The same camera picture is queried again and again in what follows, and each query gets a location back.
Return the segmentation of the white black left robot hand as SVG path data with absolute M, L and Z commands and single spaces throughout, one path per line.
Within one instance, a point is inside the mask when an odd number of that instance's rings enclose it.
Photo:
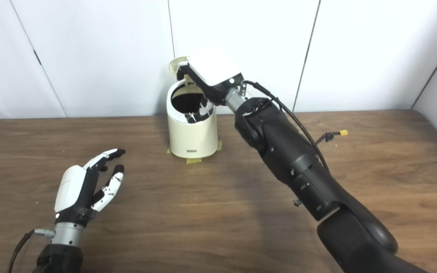
M 74 165 L 63 174 L 54 205 L 55 224 L 71 223 L 84 228 L 116 196 L 124 178 L 124 166 L 118 164 L 111 178 L 96 190 L 99 173 L 108 170 L 108 161 L 121 157 L 124 149 L 111 149 L 93 157 L 84 166 Z

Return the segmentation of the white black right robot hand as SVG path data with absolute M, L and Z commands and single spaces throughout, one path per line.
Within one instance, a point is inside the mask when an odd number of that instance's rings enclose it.
M 177 80 L 186 77 L 202 91 L 197 111 L 186 114 L 192 122 L 200 122 L 214 113 L 216 106 L 227 106 L 234 113 L 250 99 L 244 77 L 234 63 L 220 50 L 205 50 L 186 57 L 174 69 Z

